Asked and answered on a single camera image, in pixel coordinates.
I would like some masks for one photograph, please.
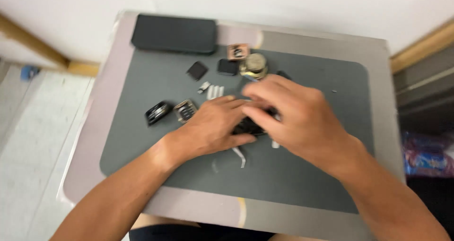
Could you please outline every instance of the white floor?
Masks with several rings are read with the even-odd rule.
[[[0,241],[48,240],[71,210],[56,194],[94,79],[42,71],[24,82],[5,63],[3,76]]]

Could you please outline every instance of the table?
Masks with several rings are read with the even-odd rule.
[[[100,68],[66,167],[59,196],[77,203],[105,178],[99,169],[109,128],[133,55],[130,39],[136,12],[118,15],[109,56]],[[358,62],[369,71],[375,157],[400,180],[400,155],[389,52],[386,41],[218,21],[218,43],[246,42],[254,48]],[[214,193],[161,187],[144,213],[325,240],[369,240],[372,234],[352,213],[291,206]]]

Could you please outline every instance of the wooden trim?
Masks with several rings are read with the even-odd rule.
[[[96,77],[98,74],[99,64],[87,64],[77,61],[71,61],[68,66],[68,72],[86,76]]]
[[[391,57],[393,74],[416,64],[418,61],[433,55],[454,43],[454,19],[445,23],[434,32]]]
[[[25,47],[31,49],[42,57],[49,61],[54,62],[56,65],[62,68],[67,68],[69,60],[62,54],[48,46],[43,41],[36,38],[34,35],[22,29],[20,26],[14,24],[8,18],[4,17],[0,13],[0,32],[6,37],[11,38]]]

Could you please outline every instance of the black shorts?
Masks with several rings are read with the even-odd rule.
[[[162,224],[129,231],[129,241],[205,241],[254,240],[267,241],[274,233],[259,232],[213,224],[199,223],[199,227]]]

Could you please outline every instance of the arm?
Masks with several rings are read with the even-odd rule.
[[[243,94],[279,111],[281,122],[259,108],[243,108],[273,140],[337,178],[379,240],[450,240],[418,196],[344,130],[319,90],[268,75]]]
[[[207,101],[191,120],[93,188],[66,216],[51,241],[121,240],[150,198],[185,161],[255,141],[231,135],[245,100]]]

